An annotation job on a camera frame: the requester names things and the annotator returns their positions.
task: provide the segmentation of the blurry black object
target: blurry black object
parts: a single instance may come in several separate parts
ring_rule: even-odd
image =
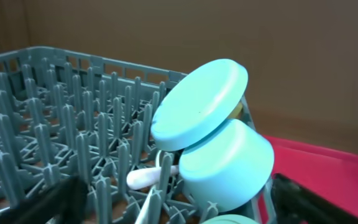
[[[87,193],[85,182],[77,176],[69,177],[3,212],[0,224],[44,224],[57,215],[57,223],[80,224],[85,219]]]
[[[357,217],[282,174],[273,177],[272,200],[278,224],[299,224],[303,221],[308,224],[358,224]]]

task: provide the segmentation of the brown wall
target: brown wall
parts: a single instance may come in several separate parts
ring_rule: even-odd
[[[9,2],[7,50],[51,45],[181,72],[231,58],[249,70],[261,133],[358,153],[356,0]]]

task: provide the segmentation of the red tray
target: red tray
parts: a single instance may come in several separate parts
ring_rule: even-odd
[[[274,148],[273,173],[281,173],[358,217],[358,156],[264,136]]]

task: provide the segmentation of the yellow object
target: yellow object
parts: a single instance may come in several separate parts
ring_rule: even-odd
[[[227,118],[228,119],[233,119],[233,118],[238,119],[239,117],[241,117],[241,112],[242,112],[242,103],[239,102]]]

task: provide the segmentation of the dish rack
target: dish rack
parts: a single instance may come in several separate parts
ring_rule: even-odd
[[[79,174],[89,184],[85,223],[134,223],[150,189],[129,189],[126,175],[155,165],[152,116],[185,75],[53,47],[0,54],[0,213]],[[255,128],[244,97],[241,103],[241,120]],[[271,180],[233,212],[274,223],[270,187]],[[218,215],[213,203],[196,206],[179,175],[167,189],[163,201],[150,199],[156,223]]]

